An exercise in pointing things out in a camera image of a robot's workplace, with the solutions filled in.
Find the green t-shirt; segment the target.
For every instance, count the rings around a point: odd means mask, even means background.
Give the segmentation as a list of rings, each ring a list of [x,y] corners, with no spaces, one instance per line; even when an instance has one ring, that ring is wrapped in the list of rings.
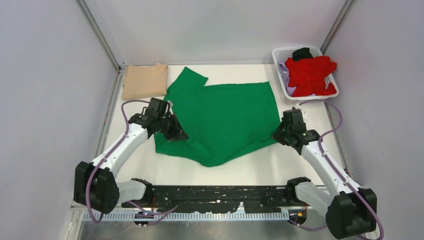
[[[208,78],[185,67],[168,87],[165,100],[188,135],[187,140],[154,137],[158,154],[216,167],[273,145],[280,124],[268,82],[208,85]]]

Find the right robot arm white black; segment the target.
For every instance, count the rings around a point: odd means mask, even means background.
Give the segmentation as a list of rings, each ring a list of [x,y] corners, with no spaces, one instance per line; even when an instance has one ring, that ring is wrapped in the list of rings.
[[[284,111],[271,137],[296,150],[326,187],[319,189],[307,177],[290,179],[285,188],[292,203],[305,203],[315,209],[325,218],[333,237],[339,240],[376,230],[376,194],[370,188],[361,187],[344,172],[328,152],[323,137],[316,130],[307,129],[300,109]]]

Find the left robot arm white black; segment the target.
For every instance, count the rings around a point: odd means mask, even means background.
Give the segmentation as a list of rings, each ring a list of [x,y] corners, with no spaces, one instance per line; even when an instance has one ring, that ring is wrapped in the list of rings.
[[[90,162],[76,166],[73,201],[102,214],[109,214],[118,204],[148,201],[151,183],[139,178],[117,182],[116,177],[135,150],[152,136],[161,134],[169,142],[189,139],[172,105],[153,97],[140,113],[131,117],[124,113],[125,129],[117,140]]]

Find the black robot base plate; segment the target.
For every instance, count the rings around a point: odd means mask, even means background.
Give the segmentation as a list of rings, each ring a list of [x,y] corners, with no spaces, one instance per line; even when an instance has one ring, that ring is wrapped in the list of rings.
[[[143,208],[165,212],[176,208],[176,213],[234,213],[244,207],[248,214],[277,213],[281,208],[293,207],[307,214],[307,205],[289,195],[285,186],[206,186],[154,185],[135,203]]]

